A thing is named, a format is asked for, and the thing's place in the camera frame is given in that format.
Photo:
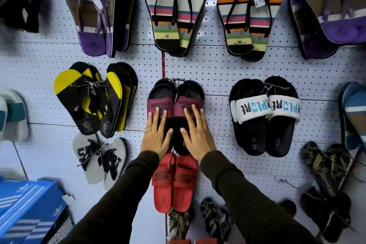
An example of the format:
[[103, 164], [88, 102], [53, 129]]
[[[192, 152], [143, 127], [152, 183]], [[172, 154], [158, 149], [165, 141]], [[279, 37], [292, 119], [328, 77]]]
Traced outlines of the person's right forearm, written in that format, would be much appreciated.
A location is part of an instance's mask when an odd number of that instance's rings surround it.
[[250, 183], [222, 152], [202, 153], [200, 169], [225, 201], [246, 244], [322, 244]]

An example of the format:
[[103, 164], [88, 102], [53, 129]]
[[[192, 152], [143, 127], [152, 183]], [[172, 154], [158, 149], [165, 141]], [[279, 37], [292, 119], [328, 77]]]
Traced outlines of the blue striped flip-flop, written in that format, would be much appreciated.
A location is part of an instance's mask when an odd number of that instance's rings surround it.
[[352, 81], [340, 98], [342, 141], [348, 151], [366, 153], [366, 86]]

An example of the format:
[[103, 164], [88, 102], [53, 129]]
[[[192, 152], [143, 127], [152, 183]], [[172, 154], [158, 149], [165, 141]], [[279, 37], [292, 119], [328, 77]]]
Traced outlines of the black slide with maroon strap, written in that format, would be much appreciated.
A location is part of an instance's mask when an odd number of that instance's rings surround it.
[[196, 118], [192, 109], [192, 105], [200, 110], [204, 105], [204, 92], [200, 84], [193, 80], [187, 80], [183, 84], [177, 87], [177, 98], [173, 108], [173, 147], [178, 155], [188, 156], [188, 151], [184, 138], [180, 132], [181, 128], [184, 128], [188, 133], [190, 132], [189, 124], [186, 119], [184, 109], [192, 117], [194, 123]]
[[174, 128], [173, 108], [175, 105], [177, 90], [175, 83], [169, 79], [160, 79], [153, 86], [147, 99], [147, 113], [152, 113], [152, 118], [155, 115], [156, 108], [159, 107], [158, 124], [162, 120], [164, 111], [167, 111], [167, 118], [164, 126], [163, 140], [168, 131]]

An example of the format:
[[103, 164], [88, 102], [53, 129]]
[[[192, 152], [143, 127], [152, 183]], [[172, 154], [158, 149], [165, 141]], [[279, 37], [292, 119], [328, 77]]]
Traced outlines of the blue striped shoe box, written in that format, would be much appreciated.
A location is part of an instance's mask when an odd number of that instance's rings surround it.
[[57, 182], [0, 176], [0, 244], [58, 244], [74, 227], [74, 201]]

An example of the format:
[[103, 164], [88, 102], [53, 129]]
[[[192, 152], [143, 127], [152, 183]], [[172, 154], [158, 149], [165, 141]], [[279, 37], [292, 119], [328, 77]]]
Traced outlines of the person's right hand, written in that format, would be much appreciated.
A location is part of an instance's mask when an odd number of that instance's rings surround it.
[[192, 119], [190, 113], [185, 108], [184, 113], [185, 117], [187, 119], [188, 125], [189, 125], [189, 135], [192, 140], [192, 149], [190, 154], [200, 163], [201, 160], [204, 158], [206, 154], [208, 154], [211, 151], [216, 150], [215, 143], [214, 144], [208, 144], [206, 140], [206, 126], [208, 125], [204, 109], [199, 109], [201, 117], [202, 117], [202, 132], [196, 132], [195, 131], [195, 124], [194, 120]]

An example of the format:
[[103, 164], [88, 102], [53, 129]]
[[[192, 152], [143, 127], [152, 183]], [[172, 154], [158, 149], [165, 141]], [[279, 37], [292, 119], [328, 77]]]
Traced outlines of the black strappy sandals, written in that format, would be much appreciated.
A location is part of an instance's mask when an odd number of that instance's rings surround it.
[[39, 33], [41, 0], [0, 0], [0, 25]]

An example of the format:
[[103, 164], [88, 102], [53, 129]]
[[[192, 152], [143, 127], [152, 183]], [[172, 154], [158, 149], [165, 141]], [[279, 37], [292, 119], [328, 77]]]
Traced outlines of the person's left hand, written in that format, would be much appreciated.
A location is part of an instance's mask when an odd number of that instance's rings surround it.
[[157, 133], [153, 133], [153, 118], [152, 113], [148, 113], [148, 120], [146, 122], [146, 134], [144, 139], [141, 142], [140, 152], [143, 151], [153, 151], [158, 154], [159, 161], [161, 162], [164, 158], [166, 152], [162, 152], [162, 142], [163, 142], [163, 133], [164, 126], [167, 118], [167, 111], [164, 111], [162, 120], [160, 122], [160, 126], [158, 128]]

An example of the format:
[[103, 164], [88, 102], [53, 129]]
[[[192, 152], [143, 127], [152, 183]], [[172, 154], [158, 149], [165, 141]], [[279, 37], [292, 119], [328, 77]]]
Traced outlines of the red slide sandal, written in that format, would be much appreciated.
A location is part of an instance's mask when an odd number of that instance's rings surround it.
[[173, 209], [183, 213], [190, 208], [198, 177], [198, 163], [192, 155], [177, 156], [174, 176]]
[[159, 213], [166, 214], [172, 207], [175, 170], [176, 155], [168, 152], [153, 173], [153, 200], [155, 209]]

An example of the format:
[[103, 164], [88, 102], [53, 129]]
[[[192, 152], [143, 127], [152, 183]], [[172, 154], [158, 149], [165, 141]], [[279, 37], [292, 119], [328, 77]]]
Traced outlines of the black patterned sandal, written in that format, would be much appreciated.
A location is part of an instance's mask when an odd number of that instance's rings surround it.
[[218, 244], [226, 244], [234, 224], [227, 206], [218, 206], [212, 198], [206, 197], [200, 203], [200, 211], [209, 236], [216, 238]]
[[173, 207], [168, 211], [167, 241], [185, 240], [195, 211], [190, 207], [185, 212], [176, 211]]
[[338, 195], [338, 184], [333, 179], [330, 168], [327, 167], [329, 159], [320, 150], [318, 145], [313, 142], [307, 142], [301, 149], [301, 159], [314, 175], [315, 181], [322, 194], [327, 197], [336, 197]]
[[326, 167], [330, 171], [331, 178], [339, 190], [348, 176], [348, 171], [353, 161], [350, 152], [342, 144], [333, 144], [326, 151]]
[[336, 243], [343, 230], [351, 227], [351, 199], [346, 193], [325, 197], [312, 186], [301, 195], [300, 204], [329, 243]]

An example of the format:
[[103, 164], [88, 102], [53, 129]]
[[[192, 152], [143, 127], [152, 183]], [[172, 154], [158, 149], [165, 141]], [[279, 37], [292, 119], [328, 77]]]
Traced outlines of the purple striped flip-flop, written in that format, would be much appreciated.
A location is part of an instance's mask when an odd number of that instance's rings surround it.
[[326, 38], [339, 45], [366, 43], [366, 0], [306, 0]]
[[91, 57], [106, 55], [106, 0], [66, 0], [82, 51]]
[[116, 15], [116, 0], [106, 0], [107, 2], [107, 34], [106, 52], [109, 58], [114, 58], [116, 54], [114, 45], [114, 26]]
[[287, 0], [287, 6], [302, 56], [305, 59], [325, 59], [333, 56], [339, 45], [329, 41], [324, 35], [306, 0]]
[[126, 51], [130, 46], [131, 22], [133, 19], [135, 0], [116, 0], [117, 25], [115, 30], [115, 50]]

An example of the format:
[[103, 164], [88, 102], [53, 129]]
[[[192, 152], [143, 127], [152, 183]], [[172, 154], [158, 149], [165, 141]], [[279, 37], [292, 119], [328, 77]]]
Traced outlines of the black and yellow flip-flop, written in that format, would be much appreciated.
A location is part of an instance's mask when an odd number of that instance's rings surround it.
[[89, 97], [89, 83], [77, 70], [67, 69], [59, 73], [53, 84], [54, 93], [70, 114], [75, 125], [83, 135], [93, 135], [99, 130], [100, 120], [96, 114], [83, 107]]
[[98, 70], [96, 67], [80, 61], [72, 64], [69, 69], [78, 71], [87, 82], [91, 83], [91, 85], [84, 86], [88, 95], [84, 97], [82, 107], [85, 112], [96, 115], [100, 120], [102, 114], [99, 111], [99, 98], [97, 94], [102, 80]]
[[138, 78], [135, 70], [125, 62], [110, 64], [107, 68], [107, 72], [109, 71], [112, 71], [117, 75], [122, 87], [121, 108], [118, 113], [115, 128], [115, 131], [120, 132], [126, 128], [127, 119], [138, 86]]
[[107, 72], [107, 77], [102, 84], [102, 93], [99, 103], [101, 113], [99, 131], [106, 139], [111, 138], [115, 133], [117, 117], [122, 102], [122, 85], [118, 75]]

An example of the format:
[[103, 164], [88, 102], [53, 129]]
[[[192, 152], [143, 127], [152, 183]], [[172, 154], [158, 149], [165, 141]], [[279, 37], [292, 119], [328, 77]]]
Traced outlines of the person's left forearm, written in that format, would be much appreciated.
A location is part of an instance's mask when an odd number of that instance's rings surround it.
[[59, 244], [129, 244], [138, 205], [164, 155], [151, 150], [140, 152]]

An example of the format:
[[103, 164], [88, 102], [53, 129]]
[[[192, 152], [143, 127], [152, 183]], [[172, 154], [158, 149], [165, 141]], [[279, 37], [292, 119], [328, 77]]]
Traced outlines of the multicolour striped flip-flop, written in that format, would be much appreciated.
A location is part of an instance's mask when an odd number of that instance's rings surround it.
[[179, 48], [177, 0], [145, 0], [145, 3], [150, 14], [156, 47], [162, 52]]
[[217, 0], [228, 52], [241, 57], [253, 47], [247, 16], [249, 0]]
[[177, 29], [180, 46], [168, 52], [173, 57], [185, 57], [189, 52], [198, 20], [206, 0], [177, 0]]
[[258, 62], [264, 57], [281, 3], [282, 0], [266, 0], [265, 6], [256, 8], [254, 1], [249, 0], [247, 16], [249, 17], [249, 32], [253, 47], [250, 52], [241, 56], [243, 60]]

